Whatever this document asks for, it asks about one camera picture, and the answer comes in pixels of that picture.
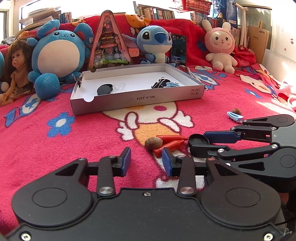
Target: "screw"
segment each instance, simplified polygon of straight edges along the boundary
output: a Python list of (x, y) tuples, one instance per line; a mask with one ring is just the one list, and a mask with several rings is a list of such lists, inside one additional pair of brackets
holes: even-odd
[(194, 192), (194, 190), (191, 187), (182, 187), (182, 188), (180, 188), (180, 192), (182, 194), (192, 194)]
[(264, 241), (271, 241), (274, 238), (273, 234), (268, 233), (264, 236)]
[(24, 241), (30, 241), (31, 240), (31, 236), (27, 233), (23, 233), (20, 238)]
[(113, 192), (113, 188), (111, 187), (101, 187), (99, 189), (99, 193), (101, 194), (111, 194)]

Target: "smartphone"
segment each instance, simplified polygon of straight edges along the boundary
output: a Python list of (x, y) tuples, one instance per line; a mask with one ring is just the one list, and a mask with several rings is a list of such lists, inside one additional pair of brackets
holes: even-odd
[(173, 34), (172, 42), (172, 63), (177, 63), (178, 65), (186, 66), (186, 36)]

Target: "triangular toy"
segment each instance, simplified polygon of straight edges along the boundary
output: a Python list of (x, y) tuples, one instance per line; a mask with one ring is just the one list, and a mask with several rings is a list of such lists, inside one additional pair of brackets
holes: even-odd
[(88, 69), (133, 64), (113, 13), (102, 13), (91, 49)]

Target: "white plush rabbit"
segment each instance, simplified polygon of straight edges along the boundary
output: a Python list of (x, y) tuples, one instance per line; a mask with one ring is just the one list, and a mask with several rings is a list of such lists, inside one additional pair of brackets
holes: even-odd
[(234, 50), (234, 38), (230, 33), (231, 25), (228, 22), (223, 23), (222, 28), (212, 28), (208, 20), (202, 21), (202, 26), (206, 30), (205, 45), (210, 51), (205, 57), (211, 61), (213, 68), (226, 73), (234, 74), (234, 68), (237, 61), (230, 55)]

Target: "red plastic basket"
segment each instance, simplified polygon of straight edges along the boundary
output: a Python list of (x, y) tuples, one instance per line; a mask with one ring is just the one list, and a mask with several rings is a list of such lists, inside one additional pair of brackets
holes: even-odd
[(173, 0), (176, 5), (177, 12), (196, 11), (210, 14), (211, 2), (206, 0)]

